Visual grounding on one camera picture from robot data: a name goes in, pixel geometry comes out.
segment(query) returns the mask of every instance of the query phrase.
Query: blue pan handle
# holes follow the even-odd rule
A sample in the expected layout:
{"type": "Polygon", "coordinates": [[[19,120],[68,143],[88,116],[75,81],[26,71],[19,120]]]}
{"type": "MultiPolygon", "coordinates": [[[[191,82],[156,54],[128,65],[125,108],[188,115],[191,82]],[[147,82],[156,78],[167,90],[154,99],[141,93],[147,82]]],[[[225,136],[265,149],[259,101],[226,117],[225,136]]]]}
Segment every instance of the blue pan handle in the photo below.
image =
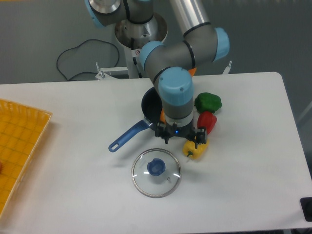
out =
{"type": "Polygon", "coordinates": [[[133,138],[137,133],[148,129],[149,125],[141,120],[135,125],[133,125],[127,132],[122,134],[117,140],[115,140],[109,147],[108,150],[110,152],[116,152],[121,146],[128,142],[131,138],[133,138]]]}

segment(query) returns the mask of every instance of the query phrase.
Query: bell pepper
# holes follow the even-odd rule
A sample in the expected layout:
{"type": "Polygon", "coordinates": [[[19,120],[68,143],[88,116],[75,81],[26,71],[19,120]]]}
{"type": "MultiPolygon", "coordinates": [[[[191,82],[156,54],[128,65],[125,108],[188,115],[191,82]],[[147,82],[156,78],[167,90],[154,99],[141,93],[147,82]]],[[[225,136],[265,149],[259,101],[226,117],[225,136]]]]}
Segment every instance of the bell pepper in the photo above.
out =
{"type": "Polygon", "coordinates": [[[201,113],[197,120],[197,128],[206,128],[207,134],[209,134],[214,128],[216,123],[216,116],[214,116],[209,111],[204,111],[201,113]]]}
{"type": "Polygon", "coordinates": [[[197,68],[193,68],[193,69],[189,70],[191,77],[193,77],[195,75],[196,70],[197,70],[197,68]]]}
{"type": "Polygon", "coordinates": [[[160,120],[160,122],[166,123],[164,109],[161,109],[161,113],[160,113],[160,118],[159,118],[159,120],[160,120]]]}
{"type": "Polygon", "coordinates": [[[201,93],[195,100],[195,107],[198,112],[209,111],[211,113],[216,112],[222,106],[221,98],[211,93],[201,93]]]}
{"type": "Polygon", "coordinates": [[[209,141],[206,144],[199,144],[197,149],[195,148],[195,143],[192,141],[187,141],[183,146],[183,153],[186,157],[191,159],[198,159],[204,153],[205,149],[208,147],[209,141]]]}

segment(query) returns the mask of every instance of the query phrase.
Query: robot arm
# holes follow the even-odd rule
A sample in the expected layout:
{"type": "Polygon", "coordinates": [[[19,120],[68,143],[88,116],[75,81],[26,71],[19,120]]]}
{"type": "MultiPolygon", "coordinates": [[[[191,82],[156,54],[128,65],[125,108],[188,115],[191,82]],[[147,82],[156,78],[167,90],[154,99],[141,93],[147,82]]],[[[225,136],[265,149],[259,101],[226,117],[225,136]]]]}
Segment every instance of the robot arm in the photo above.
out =
{"type": "Polygon", "coordinates": [[[166,47],[159,41],[147,43],[140,60],[163,104],[166,124],[159,123],[156,136],[168,143],[173,136],[197,144],[206,143],[205,129],[193,128],[192,77],[187,72],[203,62],[227,55],[230,44],[221,28],[214,29],[200,0],[171,0],[184,41],[166,47]]]}
{"type": "MultiPolygon", "coordinates": [[[[146,25],[153,17],[152,0],[86,0],[95,17],[103,25],[127,20],[134,26],[146,25]]],[[[227,55],[230,43],[221,28],[214,29],[201,0],[170,0],[184,40],[173,46],[161,41],[146,41],[140,62],[159,94],[165,113],[165,123],[158,123],[155,136],[168,143],[173,136],[205,144],[206,130],[193,127],[192,77],[187,70],[206,61],[216,61],[227,55]]],[[[144,39],[146,35],[137,35],[144,39]]]]}

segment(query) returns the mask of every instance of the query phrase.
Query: green bell pepper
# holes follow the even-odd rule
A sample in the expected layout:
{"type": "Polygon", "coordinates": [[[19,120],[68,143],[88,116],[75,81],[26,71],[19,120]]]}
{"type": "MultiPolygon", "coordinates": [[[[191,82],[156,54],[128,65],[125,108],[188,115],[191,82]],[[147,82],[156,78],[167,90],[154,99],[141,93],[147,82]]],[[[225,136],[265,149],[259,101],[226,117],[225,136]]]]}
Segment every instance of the green bell pepper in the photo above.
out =
{"type": "Polygon", "coordinates": [[[209,111],[216,112],[222,106],[221,98],[211,93],[201,93],[194,100],[195,107],[198,112],[203,113],[209,111]]]}

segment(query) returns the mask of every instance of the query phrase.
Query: white table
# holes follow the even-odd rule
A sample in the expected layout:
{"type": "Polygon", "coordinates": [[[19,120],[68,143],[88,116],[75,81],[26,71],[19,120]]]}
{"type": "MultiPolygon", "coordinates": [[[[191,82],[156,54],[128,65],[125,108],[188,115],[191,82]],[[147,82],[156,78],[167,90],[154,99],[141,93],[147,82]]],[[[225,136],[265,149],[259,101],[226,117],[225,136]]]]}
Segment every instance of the white table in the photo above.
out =
{"type": "Polygon", "coordinates": [[[53,112],[32,165],[0,221],[4,233],[204,233],[312,227],[300,198],[312,182],[282,77],[194,77],[195,96],[221,97],[210,146],[187,159],[182,138],[150,129],[116,153],[108,146],[142,119],[149,79],[0,85],[0,98],[53,112]],[[172,152],[178,188],[148,198],[132,183],[135,158],[172,152]]]}

